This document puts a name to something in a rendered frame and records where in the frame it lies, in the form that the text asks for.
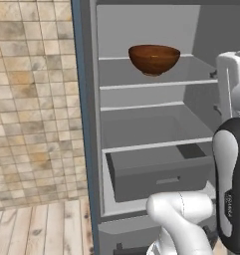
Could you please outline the grey open fridge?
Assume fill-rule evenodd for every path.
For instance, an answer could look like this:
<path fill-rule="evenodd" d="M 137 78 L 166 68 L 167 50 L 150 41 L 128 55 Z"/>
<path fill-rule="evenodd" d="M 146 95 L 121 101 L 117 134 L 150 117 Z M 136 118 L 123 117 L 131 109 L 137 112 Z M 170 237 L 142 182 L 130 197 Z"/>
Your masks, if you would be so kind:
<path fill-rule="evenodd" d="M 94 255 L 146 255 L 161 226 L 145 211 L 104 215 L 101 112 L 184 103 L 208 120 L 213 135 L 223 124 L 216 58 L 240 51 L 240 0 L 72 0 L 75 47 Z M 217 83 L 101 90 L 99 60 L 129 58 L 136 45 L 162 45 L 215 68 Z M 211 152 L 211 141 L 197 143 Z M 214 247 L 222 244 L 216 216 L 198 223 Z"/>

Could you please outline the brown wooden bowl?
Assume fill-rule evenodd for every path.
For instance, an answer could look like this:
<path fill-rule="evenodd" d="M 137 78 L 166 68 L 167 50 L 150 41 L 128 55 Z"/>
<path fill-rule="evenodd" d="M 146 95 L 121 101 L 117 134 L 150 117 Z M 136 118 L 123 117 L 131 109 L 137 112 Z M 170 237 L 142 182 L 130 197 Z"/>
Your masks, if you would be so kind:
<path fill-rule="evenodd" d="M 147 76 L 160 76 L 175 66 L 180 51 L 162 45 L 136 45 L 128 49 L 132 64 Z"/>

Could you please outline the grey fridge drawer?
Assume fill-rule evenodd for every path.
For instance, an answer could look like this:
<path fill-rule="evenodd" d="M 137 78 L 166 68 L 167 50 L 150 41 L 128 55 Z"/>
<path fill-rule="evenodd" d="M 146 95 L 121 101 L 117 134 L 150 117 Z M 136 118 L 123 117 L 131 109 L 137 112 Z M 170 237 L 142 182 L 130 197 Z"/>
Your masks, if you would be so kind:
<path fill-rule="evenodd" d="M 211 152 L 197 143 L 108 152 L 106 159 L 116 202 L 203 189 L 213 167 Z"/>

